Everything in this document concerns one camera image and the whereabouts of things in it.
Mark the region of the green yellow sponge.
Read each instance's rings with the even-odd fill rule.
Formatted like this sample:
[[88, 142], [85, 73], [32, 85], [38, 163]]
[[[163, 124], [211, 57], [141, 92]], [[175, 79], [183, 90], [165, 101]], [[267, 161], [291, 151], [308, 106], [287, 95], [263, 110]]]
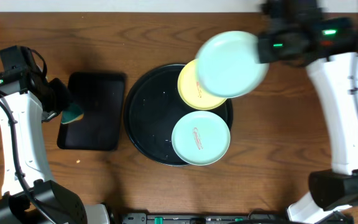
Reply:
[[72, 123], [74, 121], [81, 120], [83, 116], [83, 110], [76, 103], [71, 103], [66, 109], [62, 111], [62, 119], [60, 123]]

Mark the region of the light green plate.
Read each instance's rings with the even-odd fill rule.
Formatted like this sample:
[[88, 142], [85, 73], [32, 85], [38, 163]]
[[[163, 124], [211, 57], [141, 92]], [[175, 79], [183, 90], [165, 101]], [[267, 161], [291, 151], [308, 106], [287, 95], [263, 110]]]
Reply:
[[220, 160], [230, 142], [226, 122], [209, 111], [194, 111], [183, 116], [172, 131], [173, 150], [180, 159], [195, 166]]
[[259, 60], [257, 37], [244, 31], [227, 31], [207, 40], [196, 54], [201, 86], [221, 98], [236, 98], [257, 88], [269, 70]]

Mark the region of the light green plate front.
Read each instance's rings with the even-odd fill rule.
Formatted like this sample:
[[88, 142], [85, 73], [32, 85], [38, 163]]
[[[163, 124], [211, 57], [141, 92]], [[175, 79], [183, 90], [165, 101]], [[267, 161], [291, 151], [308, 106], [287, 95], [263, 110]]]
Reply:
[[220, 160], [230, 142], [226, 122], [209, 111], [194, 111], [183, 116], [172, 131], [173, 150], [180, 159], [195, 166]]

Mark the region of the yellow plate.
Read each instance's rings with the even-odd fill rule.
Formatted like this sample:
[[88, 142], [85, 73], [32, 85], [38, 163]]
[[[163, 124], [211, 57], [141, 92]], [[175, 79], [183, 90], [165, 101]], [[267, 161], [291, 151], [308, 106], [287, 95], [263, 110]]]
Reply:
[[187, 63], [181, 70], [177, 89], [181, 99], [196, 110], [212, 110], [221, 106], [227, 99], [208, 93], [196, 76], [197, 59]]

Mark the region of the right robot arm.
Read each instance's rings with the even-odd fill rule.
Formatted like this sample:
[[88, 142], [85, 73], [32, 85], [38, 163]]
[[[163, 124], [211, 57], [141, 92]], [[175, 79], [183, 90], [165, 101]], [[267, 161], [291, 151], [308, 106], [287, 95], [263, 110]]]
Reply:
[[309, 175], [309, 191], [287, 208], [288, 219], [321, 223], [358, 206], [358, 29], [348, 17], [273, 17], [257, 47], [261, 62], [301, 60], [330, 138], [331, 168]]

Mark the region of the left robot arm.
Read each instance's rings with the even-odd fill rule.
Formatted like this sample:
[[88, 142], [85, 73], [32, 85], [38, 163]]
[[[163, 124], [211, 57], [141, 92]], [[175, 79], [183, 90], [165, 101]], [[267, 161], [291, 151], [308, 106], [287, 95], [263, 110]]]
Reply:
[[47, 89], [38, 77], [0, 74], [0, 223], [110, 223], [105, 205], [84, 205], [53, 178], [42, 133], [43, 107], [35, 95]]

